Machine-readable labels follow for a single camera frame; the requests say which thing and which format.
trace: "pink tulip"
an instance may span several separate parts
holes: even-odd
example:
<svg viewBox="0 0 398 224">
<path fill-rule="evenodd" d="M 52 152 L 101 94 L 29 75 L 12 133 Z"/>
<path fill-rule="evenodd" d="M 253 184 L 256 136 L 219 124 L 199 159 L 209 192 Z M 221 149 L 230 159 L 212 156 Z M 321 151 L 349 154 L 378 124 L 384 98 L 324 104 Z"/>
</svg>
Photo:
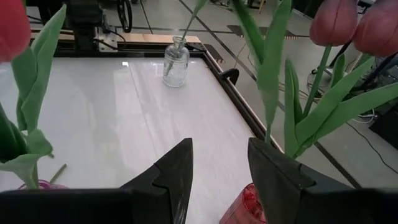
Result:
<svg viewBox="0 0 398 224">
<path fill-rule="evenodd" d="M 0 63 L 9 62 L 29 44 L 30 25 L 21 0 L 0 0 Z"/>
<path fill-rule="evenodd" d="M 358 50 L 377 57 L 398 52 L 398 0 L 377 0 L 359 22 L 353 41 Z"/>
<path fill-rule="evenodd" d="M 325 0 L 311 23 L 310 38 L 321 46 L 343 45 L 354 36 L 357 23 L 356 0 Z"/>
</svg>

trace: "metal frame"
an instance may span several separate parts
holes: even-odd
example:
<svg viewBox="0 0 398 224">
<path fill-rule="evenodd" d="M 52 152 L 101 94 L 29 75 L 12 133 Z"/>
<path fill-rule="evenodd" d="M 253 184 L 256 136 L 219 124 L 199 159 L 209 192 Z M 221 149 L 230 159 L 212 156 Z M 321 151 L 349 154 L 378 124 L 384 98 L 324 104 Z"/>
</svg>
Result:
<svg viewBox="0 0 398 224">
<path fill-rule="evenodd" d="M 74 43 L 74 40 L 59 40 L 54 57 L 163 58 L 166 47 L 170 45 L 170 43 L 118 42 L 118 48 L 122 50 L 119 50 L 117 52 L 99 52 L 98 50 L 76 51 L 74 49 Z M 191 58 L 201 58 L 206 63 L 211 73 L 214 75 L 218 83 L 221 85 L 225 93 L 235 105 L 236 109 L 239 111 L 246 124 L 249 126 L 253 135 L 259 139 L 264 140 L 266 135 L 266 128 L 234 86 L 239 77 L 239 70 L 231 69 L 225 72 L 222 71 L 220 66 L 218 66 L 214 58 L 208 53 L 202 43 L 187 43 L 186 47 L 190 52 Z M 271 144 L 276 149 L 283 152 L 281 147 L 275 142 L 275 139 L 272 138 Z"/>
</svg>

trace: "white surface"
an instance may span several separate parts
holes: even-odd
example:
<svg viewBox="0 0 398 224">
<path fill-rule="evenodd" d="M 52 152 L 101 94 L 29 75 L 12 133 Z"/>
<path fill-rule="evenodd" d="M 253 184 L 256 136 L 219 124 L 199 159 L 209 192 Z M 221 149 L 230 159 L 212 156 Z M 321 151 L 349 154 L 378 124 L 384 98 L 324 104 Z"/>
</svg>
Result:
<svg viewBox="0 0 398 224">
<path fill-rule="evenodd" d="M 193 138 L 193 185 L 187 223 L 218 223 L 251 182 L 250 129 L 201 59 L 191 59 L 187 84 L 162 83 L 163 59 L 58 58 L 53 63 L 39 128 L 54 159 L 39 161 L 39 178 L 70 188 L 119 187 L 145 171 L 183 138 Z M 16 121 L 17 88 L 0 65 L 0 101 Z M 21 181 L 0 172 L 0 190 Z"/>
</svg>

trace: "gray floor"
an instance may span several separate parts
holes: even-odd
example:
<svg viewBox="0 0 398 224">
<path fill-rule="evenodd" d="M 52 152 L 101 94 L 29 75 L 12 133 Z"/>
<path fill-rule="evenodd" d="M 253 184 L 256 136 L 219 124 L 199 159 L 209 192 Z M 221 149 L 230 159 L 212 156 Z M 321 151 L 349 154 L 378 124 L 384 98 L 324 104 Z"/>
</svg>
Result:
<svg viewBox="0 0 398 224">
<path fill-rule="evenodd" d="M 182 29 L 190 19 L 190 10 L 193 10 L 197 0 L 146 0 L 142 4 L 133 4 L 133 26 L 132 32 L 145 34 L 173 34 L 182 35 Z M 262 13 L 252 10 L 252 15 L 260 26 L 268 26 L 272 19 L 272 10 L 275 8 L 275 1 L 267 1 Z M 35 9 L 29 9 L 31 16 L 36 15 Z M 120 26 L 116 10 L 107 9 L 108 21 L 112 25 Z M 293 13 L 288 29 L 296 35 L 308 35 L 311 20 L 300 14 Z M 248 48 L 244 45 L 244 39 L 235 34 L 228 33 L 227 25 L 239 25 L 232 12 L 222 7 L 207 4 L 195 19 L 190 27 L 195 31 L 189 31 L 188 35 L 197 36 L 203 43 L 211 44 L 225 60 L 221 63 L 222 69 L 229 69 L 236 66 L 241 75 L 237 89 L 241 92 L 246 101 L 261 119 L 264 117 L 263 105 L 257 92 L 256 84 L 249 73 L 255 74 L 255 69 L 248 60 Z M 339 51 L 338 47 L 333 48 L 330 61 Z M 299 75 L 300 89 L 307 90 L 307 77 L 312 69 L 316 68 L 322 56 L 323 47 L 311 42 L 309 38 L 302 37 L 295 40 L 286 40 L 284 57 L 289 56 L 295 64 Z M 236 65 L 235 57 L 242 61 Z M 284 71 L 280 74 L 280 80 L 284 82 Z M 330 79 L 324 76 L 323 82 Z M 283 93 L 280 94 L 280 102 L 283 104 Z M 272 135 L 282 146 L 283 144 L 283 106 L 278 108 L 276 119 L 273 125 Z M 393 169 L 398 170 L 398 151 L 390 146 L 368 129 L 368 124 L 349 122 L 354 128 L 365 136 L 380 153 L 385 163 Z M 304 164 L 324 173 L 342 183 L 350 185 L 350 182 L 339 172 L 339 170 L 325 157 L 329 154 L 344 170 L 362 187 L 396 187 L 398 186 L 398 174 L 382 163 L 381 158 L 372 149 L 364 137 L 360 136 L 352 127 L 343 125 L 334 133 L 322 138 L 317 144 L 308 149 L 298 160 Z"/>
</svg>

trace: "glass jar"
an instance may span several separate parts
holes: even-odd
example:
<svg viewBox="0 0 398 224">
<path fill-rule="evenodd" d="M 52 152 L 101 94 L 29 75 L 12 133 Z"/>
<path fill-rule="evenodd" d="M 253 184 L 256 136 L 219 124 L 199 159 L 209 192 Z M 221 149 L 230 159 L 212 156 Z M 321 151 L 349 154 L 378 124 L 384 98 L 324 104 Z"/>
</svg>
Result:
<svg viewBox="0 0 398 224">
<path fill-rule="evenodd" d="M 164 53 L 163 81 L 170 87 L 180 87 L 187 79 L 189 51 L 182 37 L 173 37 L 173 42 Z"/>
</svg>

